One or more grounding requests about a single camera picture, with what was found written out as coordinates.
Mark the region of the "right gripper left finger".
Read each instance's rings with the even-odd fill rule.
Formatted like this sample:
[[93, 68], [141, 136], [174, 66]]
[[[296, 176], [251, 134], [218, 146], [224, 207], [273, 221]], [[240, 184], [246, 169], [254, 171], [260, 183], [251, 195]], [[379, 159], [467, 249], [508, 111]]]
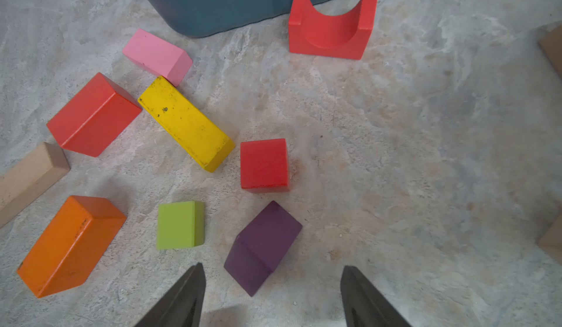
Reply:
[[203, 264], [197, 263], [137, 322], [136, 327], [199, 326], [205, 291]]

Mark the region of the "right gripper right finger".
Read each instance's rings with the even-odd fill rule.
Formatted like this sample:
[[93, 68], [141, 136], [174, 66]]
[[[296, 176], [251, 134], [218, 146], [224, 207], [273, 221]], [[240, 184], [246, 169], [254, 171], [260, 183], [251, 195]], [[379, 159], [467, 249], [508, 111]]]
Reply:
[[347, 326], [411, 327], [357, 267], [344, 267], [340, 291]]

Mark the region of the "green small cube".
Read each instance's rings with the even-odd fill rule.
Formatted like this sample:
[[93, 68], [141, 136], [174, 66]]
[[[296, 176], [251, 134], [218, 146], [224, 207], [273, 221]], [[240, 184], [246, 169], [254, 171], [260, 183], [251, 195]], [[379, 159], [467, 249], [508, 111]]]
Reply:
[[157, 215], [157, 249], [182, 249], [205, 242], [205, 205], [200, 201], [161, 204]]

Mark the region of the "purple triangular block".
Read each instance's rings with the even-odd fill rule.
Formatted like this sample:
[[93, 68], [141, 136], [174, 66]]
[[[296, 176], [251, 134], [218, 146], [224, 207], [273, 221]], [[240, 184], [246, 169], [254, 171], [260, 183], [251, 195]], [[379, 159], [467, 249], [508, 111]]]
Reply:
[[271, 201], [236, 237], [224, 268], [253, 297], [276, 270], [302, 224]]

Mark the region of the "orange block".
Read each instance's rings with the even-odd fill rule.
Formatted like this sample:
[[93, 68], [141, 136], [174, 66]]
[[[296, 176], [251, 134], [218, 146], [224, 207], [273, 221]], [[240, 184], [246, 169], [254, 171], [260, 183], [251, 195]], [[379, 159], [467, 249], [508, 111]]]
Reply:
[[86, 282], [127, 217], [108, 199], [70, 196], [17, 269], [39, 299]]

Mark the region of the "red small cube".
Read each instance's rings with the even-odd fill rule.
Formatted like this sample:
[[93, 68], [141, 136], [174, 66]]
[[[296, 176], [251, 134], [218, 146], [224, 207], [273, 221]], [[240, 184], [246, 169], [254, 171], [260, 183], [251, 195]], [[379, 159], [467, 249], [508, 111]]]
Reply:
[[240, 163], [243, 190], [252, 193], [290, 190], [285, 138], [241, 142]]

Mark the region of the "yellow long block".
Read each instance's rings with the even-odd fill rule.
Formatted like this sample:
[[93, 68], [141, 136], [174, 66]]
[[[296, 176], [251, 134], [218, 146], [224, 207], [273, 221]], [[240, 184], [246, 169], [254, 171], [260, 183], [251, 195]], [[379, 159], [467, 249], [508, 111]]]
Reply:
[[214, 172], [236, 144], [164, 77], [138, 98], [140, 105], [207, 172]]

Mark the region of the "small natural wood cube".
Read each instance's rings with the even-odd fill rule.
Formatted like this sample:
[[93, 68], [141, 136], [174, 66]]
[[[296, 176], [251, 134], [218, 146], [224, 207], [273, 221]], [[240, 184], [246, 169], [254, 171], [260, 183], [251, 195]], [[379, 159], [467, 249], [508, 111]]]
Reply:
[[562, 215], [560, 215], [537, 242], [538, 247], [562, 264]]

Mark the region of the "long natural wood block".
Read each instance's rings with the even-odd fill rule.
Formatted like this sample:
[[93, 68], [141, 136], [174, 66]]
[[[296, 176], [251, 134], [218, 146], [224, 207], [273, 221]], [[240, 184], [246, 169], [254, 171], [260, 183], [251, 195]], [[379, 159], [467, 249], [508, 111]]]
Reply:
[[62, 148], [42, 143], [1, 177], [1, 225], [70, 171]]

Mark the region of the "red rectangular block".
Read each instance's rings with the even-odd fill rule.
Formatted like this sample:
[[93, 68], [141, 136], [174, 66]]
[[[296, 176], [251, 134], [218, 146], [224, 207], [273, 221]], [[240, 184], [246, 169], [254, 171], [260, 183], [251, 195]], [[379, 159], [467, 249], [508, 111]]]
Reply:
[[61, 148], [99, 157], [141, 112], [125, 89], [97, 73], [46, 126]]

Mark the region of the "pink block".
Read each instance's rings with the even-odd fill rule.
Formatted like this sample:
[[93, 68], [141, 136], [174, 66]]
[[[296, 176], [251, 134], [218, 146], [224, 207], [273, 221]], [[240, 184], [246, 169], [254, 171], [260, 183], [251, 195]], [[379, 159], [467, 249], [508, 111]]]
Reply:
[[193, 65], [189, 54], [145, 30], [138, 29], [122, 50], [131, 62], [178, 87]]

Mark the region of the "red arch block upper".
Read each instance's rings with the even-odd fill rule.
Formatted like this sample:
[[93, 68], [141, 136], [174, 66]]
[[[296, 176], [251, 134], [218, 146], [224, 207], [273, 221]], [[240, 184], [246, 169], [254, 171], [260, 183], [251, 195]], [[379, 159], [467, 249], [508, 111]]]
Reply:
[[374, 27], [378, 0], [360, 0], [349, 12], [328, 16], [311, 0], [293, 0], [288, 19], [289, 51], [360, 60]]

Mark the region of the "natural wood block right upright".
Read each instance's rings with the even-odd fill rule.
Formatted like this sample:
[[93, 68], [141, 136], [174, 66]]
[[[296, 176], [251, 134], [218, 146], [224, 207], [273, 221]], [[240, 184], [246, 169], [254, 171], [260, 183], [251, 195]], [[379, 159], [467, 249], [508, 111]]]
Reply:
[[562, 25], [550, 31], [539, 41], [539, 46], [543, 50], [547, 59], [555, 71], [562, 76]]

